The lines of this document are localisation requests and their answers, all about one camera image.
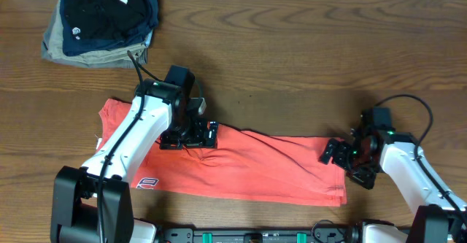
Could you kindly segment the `red t-shirt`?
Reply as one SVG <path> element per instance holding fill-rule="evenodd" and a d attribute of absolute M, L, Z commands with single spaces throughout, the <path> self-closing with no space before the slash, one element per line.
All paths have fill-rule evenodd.
<path fill-rule="evenodd" d="M 344 170 L 318 161 L 327 143 L 326 137 L 267 136 L 221 125 L 215 149 L 162 150 L 155 143 L 131 187 L 340 207 L 347 203 Z"/>

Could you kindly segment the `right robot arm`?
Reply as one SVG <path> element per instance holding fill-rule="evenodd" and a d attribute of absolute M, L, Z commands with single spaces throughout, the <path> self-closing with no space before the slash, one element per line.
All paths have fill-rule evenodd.
<path fill-rule="evenodd" d="M 387 174 L 414 220 L 408 231 L 380 220 L 363 221 L 348 230 L 346 242 L 466 241 L 466 202 L 431 167 L 411 134 L 383 127 L 359 129 L 353 136 L 353 143 L 329 139 L 319 161 L 337 165 L 368 190 L 378 173 Z"/>

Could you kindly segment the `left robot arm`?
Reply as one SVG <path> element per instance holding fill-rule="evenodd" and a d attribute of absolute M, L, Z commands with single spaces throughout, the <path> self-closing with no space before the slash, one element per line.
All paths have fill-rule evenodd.
<path fill-rule="evenodd" d="M 203 98 L 191 84 L 146 79 L 107 142 L 78 169 L 56 175 L 52 242 L 157 242 L 158 229 L 134 218 L 130 185 L 150 148 L 215 148 L 219 124 L 201 117 Z"/>

